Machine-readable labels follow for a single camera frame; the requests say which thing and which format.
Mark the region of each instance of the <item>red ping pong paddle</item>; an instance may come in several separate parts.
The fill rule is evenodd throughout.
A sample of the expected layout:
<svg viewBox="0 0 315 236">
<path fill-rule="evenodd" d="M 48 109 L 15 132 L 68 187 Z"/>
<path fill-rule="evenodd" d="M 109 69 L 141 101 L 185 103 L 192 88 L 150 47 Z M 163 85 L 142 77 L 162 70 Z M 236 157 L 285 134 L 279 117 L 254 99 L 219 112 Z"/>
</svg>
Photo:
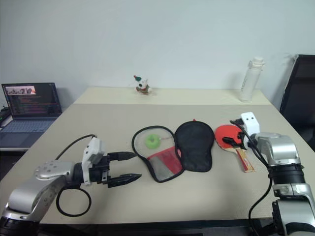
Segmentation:
<svg viewBox="0 0 315 236">
<path fill-rule="evenodd" d="M 240 147 L 240 145 L 242 144 L 242 140 L 239 138 L 238 135 L 240 132 L 242 132 L 242 130 L 236 125 L 221 125 L 215 131 L 215 138 L 218 145 L 223 150 L 237 153 L 242 162 L 245 173 L 253 172 L 254 168 L 252 167 L 252 165 L 248 161 L 246 154 Z"/>
</svg>

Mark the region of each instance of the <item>laptop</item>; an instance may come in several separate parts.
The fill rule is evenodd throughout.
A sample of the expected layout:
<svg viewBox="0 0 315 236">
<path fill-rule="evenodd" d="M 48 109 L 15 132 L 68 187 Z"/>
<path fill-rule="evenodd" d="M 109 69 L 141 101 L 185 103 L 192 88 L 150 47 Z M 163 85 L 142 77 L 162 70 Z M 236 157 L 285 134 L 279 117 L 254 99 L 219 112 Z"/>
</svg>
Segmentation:
<svg viewBox="0 0 315 236">
<path fill-rule="evenodd" d="M 29 148 L 62 113 L 55 83 L 2 84 L 13 120 L 0 130 L 0 148 Z"/>
</svg>

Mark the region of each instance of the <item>white wall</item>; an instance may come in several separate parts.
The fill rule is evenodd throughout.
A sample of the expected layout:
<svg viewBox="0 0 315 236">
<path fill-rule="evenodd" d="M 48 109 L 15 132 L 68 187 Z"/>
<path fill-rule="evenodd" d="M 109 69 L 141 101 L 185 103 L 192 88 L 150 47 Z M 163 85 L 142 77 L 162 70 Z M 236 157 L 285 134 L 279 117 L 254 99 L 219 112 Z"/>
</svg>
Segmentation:
<svg viewBox="0 0 315 236">
<path fill-rule="evenodd" d="M 1 0 L 1 83 L 56 83 L 63 106 L 87 86 L 258 87 L 276 106 L 289 58 L 315 54 L 314 0 Z"/>
</svg>

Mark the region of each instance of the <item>mesh net bag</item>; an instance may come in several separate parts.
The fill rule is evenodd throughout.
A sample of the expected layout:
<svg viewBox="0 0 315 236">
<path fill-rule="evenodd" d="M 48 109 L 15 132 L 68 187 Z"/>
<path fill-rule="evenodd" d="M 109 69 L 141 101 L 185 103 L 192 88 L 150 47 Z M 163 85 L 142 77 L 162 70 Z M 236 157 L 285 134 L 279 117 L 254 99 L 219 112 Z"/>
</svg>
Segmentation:
<svg viewBox="0 0 315 236">
<path fill-rule="evenodd" d="M 135 133 L 131 144 L 156 182 L 171 180 L 183 172 L 179 154 L 175 151 L 174 134 L 168 128 L 143 128 Z"/>
<path fill-rule="evenodd" d="M 209 125 L 200 121 L 188 121 L 177 128 L 175 139 L 185 170 L 207 172 L 211 169 L 211 148 L 215 136 Z"/>
</svg>

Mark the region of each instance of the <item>small toy figure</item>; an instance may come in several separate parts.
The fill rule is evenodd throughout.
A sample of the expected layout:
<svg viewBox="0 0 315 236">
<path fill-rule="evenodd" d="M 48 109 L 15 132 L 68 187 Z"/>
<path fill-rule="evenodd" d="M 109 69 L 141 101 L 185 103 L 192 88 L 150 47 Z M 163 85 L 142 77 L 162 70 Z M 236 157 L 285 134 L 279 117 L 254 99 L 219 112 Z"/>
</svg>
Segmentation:
<svg viewBox="0 0 315 236">
<path fill-rule="evenodd" d="M 150 86 L 148 85 L 148 79 L 143 80 L 139 76 L 134 75 L 135 80 L 138 82 L 138 86 L 136 87 L 136 90 L 142 94 L 148 94 L 152 91 Z"/>
</svg>

